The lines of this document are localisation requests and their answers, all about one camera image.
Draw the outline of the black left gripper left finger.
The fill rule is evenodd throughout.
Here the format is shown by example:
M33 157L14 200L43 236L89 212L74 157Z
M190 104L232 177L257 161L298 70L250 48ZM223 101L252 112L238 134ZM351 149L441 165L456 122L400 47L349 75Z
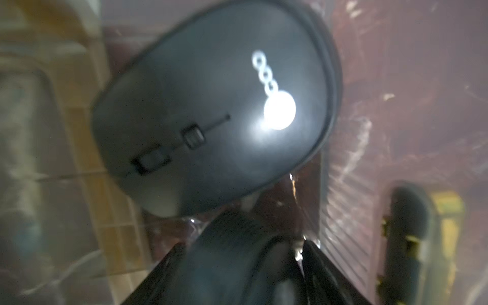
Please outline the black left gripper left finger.
M173 277L186 255L185 243L177 243L154 267L122 305L166 304L166 295Z

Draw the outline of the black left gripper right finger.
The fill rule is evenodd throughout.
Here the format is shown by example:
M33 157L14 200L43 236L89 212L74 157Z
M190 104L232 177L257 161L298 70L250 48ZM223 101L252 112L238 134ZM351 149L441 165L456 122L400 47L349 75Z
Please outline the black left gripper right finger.
M310 304L371 305L313 241L304 241L302 269Z

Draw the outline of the black computer mouse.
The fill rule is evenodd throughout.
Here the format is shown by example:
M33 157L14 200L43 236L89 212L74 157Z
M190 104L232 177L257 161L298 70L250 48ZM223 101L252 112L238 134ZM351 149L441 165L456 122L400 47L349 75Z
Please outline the black computer mouse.
M166 304L307 304L292 242L240 210L203 230L179 264Z
M327 142L342 68L302 1L226 1L144 49L99 95L90 127L108 174L162 218L266 188Z

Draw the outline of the beige drawer organizer cabinet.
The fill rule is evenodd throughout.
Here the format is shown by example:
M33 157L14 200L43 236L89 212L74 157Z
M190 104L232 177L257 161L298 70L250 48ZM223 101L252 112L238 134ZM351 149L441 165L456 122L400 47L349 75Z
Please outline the beige drawer organizer cabinet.
M99 1L1 2L1 303L121 304L151 267L90 130Z

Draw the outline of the clear bottom drawer gold handle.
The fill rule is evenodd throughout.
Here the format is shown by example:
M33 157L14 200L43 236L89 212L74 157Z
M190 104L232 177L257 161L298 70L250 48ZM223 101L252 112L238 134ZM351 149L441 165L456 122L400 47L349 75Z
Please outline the clear bottom drawer gold handle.
M212 1L99 1L111 77ZM424 184L465 206L449 304L487 303L487 2L310 1L332 29L343 101L320 154L238 206L311 238L372 302L389 191ZM151 267L211 220L141 210Z

